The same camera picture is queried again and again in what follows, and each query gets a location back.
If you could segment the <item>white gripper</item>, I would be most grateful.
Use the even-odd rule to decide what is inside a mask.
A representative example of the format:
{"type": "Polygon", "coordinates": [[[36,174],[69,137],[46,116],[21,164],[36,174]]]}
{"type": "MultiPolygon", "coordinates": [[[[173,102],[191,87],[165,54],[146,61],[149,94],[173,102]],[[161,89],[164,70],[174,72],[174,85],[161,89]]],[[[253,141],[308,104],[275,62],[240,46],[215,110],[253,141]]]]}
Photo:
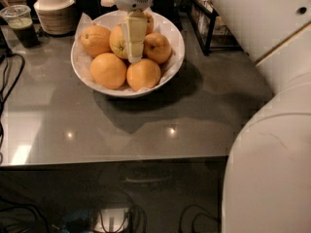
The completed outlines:
{"type": "Polygon", "coordinates": [[[137,63],[142,58],[148,24],[142,11],[149,8],[152,3],[153,0],[101,0],[103,7],[117,5],[119,10],[128,12],[122,20],[121,29],[130,63],[137,63]]]}

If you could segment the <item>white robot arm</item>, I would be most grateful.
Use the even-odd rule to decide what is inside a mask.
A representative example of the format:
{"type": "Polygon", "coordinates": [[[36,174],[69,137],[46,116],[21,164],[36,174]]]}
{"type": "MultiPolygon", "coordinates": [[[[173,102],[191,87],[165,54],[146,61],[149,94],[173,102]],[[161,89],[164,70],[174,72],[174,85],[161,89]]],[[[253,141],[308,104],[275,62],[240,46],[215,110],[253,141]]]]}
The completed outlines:
{"type": "Polygon", "coordinates": [[[229,153],[222,233],[311,233],[311,0],[211,0],[274,96],[229,153]]]}

